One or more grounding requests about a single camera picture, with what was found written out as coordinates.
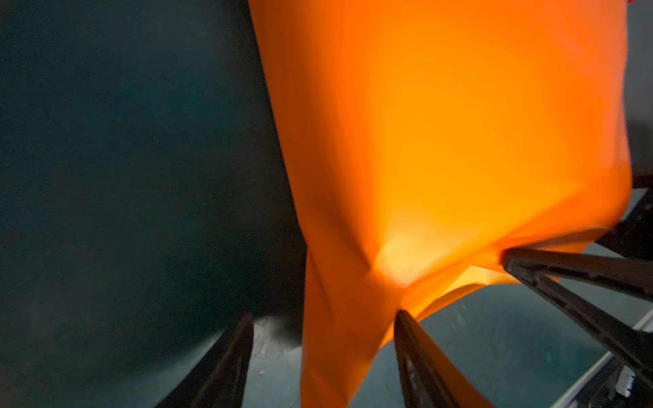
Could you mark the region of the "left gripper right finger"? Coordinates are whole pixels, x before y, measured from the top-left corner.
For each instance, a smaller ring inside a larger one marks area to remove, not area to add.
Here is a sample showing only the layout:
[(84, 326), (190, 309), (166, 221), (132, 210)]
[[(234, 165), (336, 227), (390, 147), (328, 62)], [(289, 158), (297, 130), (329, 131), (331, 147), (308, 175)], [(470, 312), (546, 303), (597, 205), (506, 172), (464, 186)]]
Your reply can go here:
[(492, 406), (404, 309), (396, 314), (394, 342), (406, 407)]

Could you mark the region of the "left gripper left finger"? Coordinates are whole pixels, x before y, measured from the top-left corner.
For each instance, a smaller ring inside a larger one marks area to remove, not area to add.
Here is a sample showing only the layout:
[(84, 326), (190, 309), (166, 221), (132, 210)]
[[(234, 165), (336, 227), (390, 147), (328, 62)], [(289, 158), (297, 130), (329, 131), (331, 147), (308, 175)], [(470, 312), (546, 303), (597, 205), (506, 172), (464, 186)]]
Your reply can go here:
[(156, 407), (241, 408), (253, 336), (253, 317), (245, 314)]

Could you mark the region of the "orange wrapping paper sheet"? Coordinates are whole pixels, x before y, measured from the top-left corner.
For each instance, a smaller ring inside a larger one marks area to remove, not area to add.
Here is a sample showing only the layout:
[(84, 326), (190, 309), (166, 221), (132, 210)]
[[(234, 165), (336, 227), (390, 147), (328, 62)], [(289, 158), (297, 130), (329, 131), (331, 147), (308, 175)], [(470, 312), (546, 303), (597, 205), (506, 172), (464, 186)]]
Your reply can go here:
[(307, 245), (304, 407), (345, 407), (396, 312), (581, 252), (632, 189), (625, 1), (252, 1)]

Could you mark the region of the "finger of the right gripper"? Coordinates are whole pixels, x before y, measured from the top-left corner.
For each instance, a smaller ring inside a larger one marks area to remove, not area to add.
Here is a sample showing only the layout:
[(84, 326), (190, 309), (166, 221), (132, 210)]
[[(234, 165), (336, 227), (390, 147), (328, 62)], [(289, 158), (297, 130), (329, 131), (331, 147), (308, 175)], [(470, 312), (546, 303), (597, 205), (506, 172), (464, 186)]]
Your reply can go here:
[(635, 176), (633, 187), (647, 192), (626, 219), (596, 243), (624, 258), (652, 260), (652, 176)]
[(620, 293), (651, 303), (651, 261), (534, 248), (511, 248), (501, 260), (506, 272), (572, 319), (637, 378), (652, 385), (652, 334), (627, 325), (600, 301), (588, 298), (588, 288), (598, 287), (603, 294)]

